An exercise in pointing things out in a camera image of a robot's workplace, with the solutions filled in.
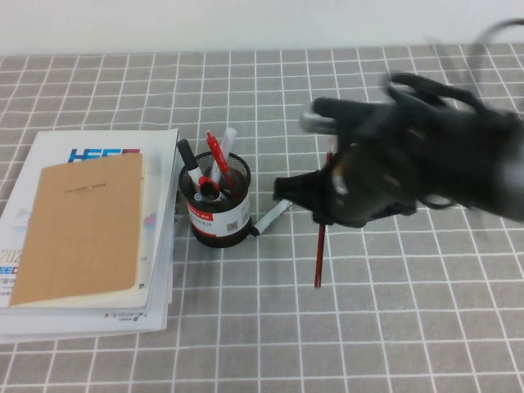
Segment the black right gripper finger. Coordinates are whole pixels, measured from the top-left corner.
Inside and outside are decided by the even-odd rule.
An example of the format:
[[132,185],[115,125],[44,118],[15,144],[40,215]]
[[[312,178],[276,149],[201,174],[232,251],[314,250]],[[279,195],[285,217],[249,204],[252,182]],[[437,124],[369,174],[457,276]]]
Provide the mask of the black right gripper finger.
[[325,202],[325,176],[320,170],[273,182],[273,199],[287,200],[307,210],[321,210]]
[[312,219],[317,224],[333,225],[335,223],[335,219],[333,218],[332,212],[330,211],[329,207],[320,206],[311,210],[311,212]]

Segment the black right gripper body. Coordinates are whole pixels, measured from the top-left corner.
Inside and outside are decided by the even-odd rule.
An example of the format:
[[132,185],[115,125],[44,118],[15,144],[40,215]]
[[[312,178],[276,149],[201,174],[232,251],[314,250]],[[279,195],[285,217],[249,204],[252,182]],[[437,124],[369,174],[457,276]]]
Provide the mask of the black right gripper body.
[[325,219],[362,228],[390,216],[417,210],[418,170],[395,148],[350,143],[337,145],[325,166]]

